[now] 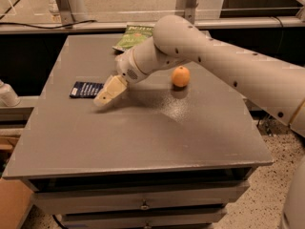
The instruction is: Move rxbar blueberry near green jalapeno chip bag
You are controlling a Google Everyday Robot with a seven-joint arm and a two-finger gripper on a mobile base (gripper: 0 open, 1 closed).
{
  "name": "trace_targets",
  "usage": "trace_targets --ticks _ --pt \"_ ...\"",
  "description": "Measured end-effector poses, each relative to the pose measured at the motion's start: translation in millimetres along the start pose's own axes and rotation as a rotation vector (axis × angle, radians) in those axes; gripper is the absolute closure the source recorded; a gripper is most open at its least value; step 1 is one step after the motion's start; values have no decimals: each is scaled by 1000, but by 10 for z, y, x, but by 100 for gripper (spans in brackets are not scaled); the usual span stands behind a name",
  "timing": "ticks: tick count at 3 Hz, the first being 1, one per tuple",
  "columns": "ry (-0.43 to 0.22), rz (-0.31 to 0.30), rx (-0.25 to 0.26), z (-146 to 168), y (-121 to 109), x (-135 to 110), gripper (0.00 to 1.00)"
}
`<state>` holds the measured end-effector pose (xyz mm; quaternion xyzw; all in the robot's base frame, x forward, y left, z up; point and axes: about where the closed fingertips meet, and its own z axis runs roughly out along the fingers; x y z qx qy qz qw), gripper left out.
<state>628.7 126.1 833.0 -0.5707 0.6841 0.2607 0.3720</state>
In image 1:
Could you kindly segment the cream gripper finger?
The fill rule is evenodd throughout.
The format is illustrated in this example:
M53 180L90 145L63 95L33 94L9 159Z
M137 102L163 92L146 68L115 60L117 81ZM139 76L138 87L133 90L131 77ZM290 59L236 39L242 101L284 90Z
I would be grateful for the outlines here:
M111 101L111 96L106 92L100 92L93 100L93 103L98 107L103 107Z

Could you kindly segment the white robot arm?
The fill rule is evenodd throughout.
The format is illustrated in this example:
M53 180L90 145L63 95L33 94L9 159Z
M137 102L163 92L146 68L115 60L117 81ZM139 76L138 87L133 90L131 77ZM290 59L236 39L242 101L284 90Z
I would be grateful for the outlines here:
M152 36L116 57L94 104L108 105L128 86L184 61L199 64L295 133L305 136L305 68L211 38L188 20L167 15Z

